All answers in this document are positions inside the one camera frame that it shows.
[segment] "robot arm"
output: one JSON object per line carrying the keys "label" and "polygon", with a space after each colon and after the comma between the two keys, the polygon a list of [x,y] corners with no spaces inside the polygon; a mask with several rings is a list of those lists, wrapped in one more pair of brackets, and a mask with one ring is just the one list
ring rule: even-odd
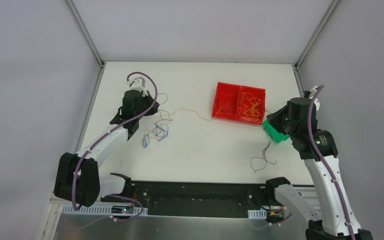
{"label": "robot arm", "polygon": [[[145,79],[142,77],[131,81],[129,77],[127,79],[130,90],[124,93],[122,106],[109,122],[106,130],[87,147],[74,154],[66,152],[61,156],[54,187],[55,196],[72,201],[74,193],[75,203],[90,207],[97,198],[110,194],[119,194],[124,191],[126,181],[130,181],[129,177],[120,173],[100,176],[99,168],[139,128],[141,118],[131,119],[145,112],[154,102],[149,92],[145,90]],[[145,116],[157,113],[158,107],[159,104],[156,102],[146,112]],[[75,174],[75,169],[81,160],[79,171]]]}
{"label": "robot arm", "polygon": [[[269,114],[267,120],[276,131],[290,136],[292,146],[304,160],[314,182],[322,214],[309,205],[284,177],[268,180],[266,189],[271,193],[269,196],[273,196],[290,209],[294,216],[302,219],[307,229],[307,240],[354,239],[351,235],[355,235],[358,240],[372,240],[371,233],[361,228],[348,201],[341,181],[334,138],[328,131],[317,129],[316,110],[319,108],[319,101],[312,101],[313,97],[317,97],[316,89],[314,87],[312,91],[307,91],[304,97],[292,98],[282,109]],[[309,135],[308,126],[311,126],[312,136]],[[314,139],[323,160],[313,148],[310,138]]]}

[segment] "white table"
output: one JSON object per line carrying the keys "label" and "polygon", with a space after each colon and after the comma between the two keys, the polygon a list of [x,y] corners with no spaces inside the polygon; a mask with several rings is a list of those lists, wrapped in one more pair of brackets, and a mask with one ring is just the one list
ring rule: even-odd
{"label": "white table", "polygon": [[[279,110],[286,101],[299,97],[291,65],[188,62],[107,62],[86,128],[82,147],[101,134],[117,109],[124,92],[129,89],[126,76],[135,71],[148,74],[166,93],[168,101],[160,109],[173,112],[178,108],[194,109],[202,117],[211,118],[217,82],[266,89],[265,108]],[[152,96],[154,89],[147,81]],[[165,101],[159,95],[157,101]],[[134,181],[265,183],[284,176],[296,185],[312,185],[313,181],[291,140],[276,144],[266,152],[268,164],[255,173],[250,158],[261,157],[268,144],[261,126],[214,119],[204,121],[194,112],[178,111],[172,116],[169,135],[162,141],[150,139],[143,148],[145,129],[152,129],[159,114],[139,121],[135,135],[110,156],[101,173],[117,172]],[[253,160],[255,169],[263,160]]]}

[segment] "green box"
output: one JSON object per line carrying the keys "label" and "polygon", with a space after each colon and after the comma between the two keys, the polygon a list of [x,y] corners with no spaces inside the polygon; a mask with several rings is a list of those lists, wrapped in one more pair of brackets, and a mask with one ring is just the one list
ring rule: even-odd
{"label": "green box", "polygon": [[278,131],[276,131],[272,125],[270,125],[270,123],[265,120],[263,123],[262,123],[262,127],[263,129],[268,133],[270,134],[270,136],[273,138],[273,140],[276,142],[276,143],[280,143],[286,139],[289,138],[289,135],[285,135],[283,133],[280,133]]}

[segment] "red tray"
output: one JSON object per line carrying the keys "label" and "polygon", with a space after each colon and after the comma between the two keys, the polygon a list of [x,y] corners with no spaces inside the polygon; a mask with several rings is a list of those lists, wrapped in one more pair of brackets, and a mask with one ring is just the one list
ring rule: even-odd
{"label": "red tray", "polygon": [[261,125],[265,113],[266,90],[224,82],[217,83],[212,117]]}

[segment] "red plastic bin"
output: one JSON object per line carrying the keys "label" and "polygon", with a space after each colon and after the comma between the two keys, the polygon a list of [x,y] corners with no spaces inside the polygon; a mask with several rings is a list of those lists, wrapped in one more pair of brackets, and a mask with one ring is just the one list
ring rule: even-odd
{"label": "red plastic bin", "polygon": [[263,123],[264,113],[266,112],[265,89],[242,86],[239,103],[237,121],[258,125]]}
{"label": "red plastic bin", "polygon": [[219,82],[215,92],[212,117],[236,120],[238,117],[238,102],[241,92],[240,85]]}
{"label": "red plastic bin", "polygon": [[[261,103],[254,107],[256,114],[252,115],[251,109],[254,104],[250,103],[250,100],[257,103],[258,99]],[[266,111],[265,100],[265,89],[219,82],[212,117],[261,125]]]}

